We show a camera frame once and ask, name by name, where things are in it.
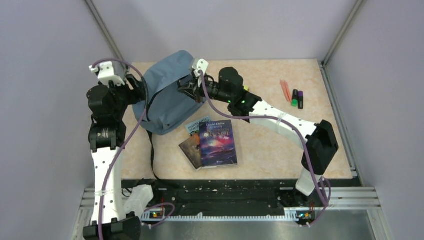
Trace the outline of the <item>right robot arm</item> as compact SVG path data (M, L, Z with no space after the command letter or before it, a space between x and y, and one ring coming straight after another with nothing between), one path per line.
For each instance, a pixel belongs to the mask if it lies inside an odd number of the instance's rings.
M194 71L177 81L177 90L197 102L227 103L230 114L224 117L268 128L298 144L303 150L303 170L293 192L297 205L307 206L314 198L313 193L323 187L324 173L339 150L330 122L314 123L277 109L247 90L243 77L233 67L221 69L217 81L202 71Z

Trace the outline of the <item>blue cover Crusoe book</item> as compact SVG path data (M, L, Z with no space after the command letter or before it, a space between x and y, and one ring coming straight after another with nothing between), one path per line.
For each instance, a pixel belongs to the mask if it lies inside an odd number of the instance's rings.
M203 122L199 125L199 139L202 168L238 165L231 120Z

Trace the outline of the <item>blue student backpack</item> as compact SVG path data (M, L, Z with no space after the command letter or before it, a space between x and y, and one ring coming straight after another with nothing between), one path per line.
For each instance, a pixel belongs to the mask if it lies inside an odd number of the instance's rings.
M163 136L178 128L196 113L204 102L195 102L178 91L179 81L183 84L194 79L192 64L194 57L180 50L151 66L143 75L149 97L132 106L136 120L142 117L140 126L146 130L150 143L153 135Z

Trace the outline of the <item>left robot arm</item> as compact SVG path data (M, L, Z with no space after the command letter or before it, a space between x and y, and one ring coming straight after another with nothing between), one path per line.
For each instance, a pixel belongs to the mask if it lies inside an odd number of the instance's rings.
M125 213L122 190L122 157L129 142L123 117L130 105L148 103L145 78L126 75L122 84L107 80L91 88L86 97L92 112L88 141L95 172L95 196L90 222L82 230L85 240L138 240L141 221Z

